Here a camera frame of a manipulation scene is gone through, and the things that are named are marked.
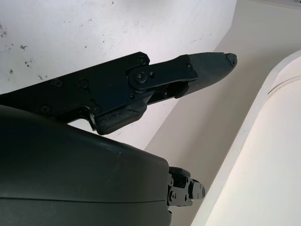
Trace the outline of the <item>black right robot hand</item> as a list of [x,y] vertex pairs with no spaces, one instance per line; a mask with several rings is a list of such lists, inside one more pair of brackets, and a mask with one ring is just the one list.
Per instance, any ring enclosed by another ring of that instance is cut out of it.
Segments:
[[168,226],[206,195],[184,169],[106,135],[147,106],[211,86],[232,53],[150,64],[137,52],[0,96],[3,226]]

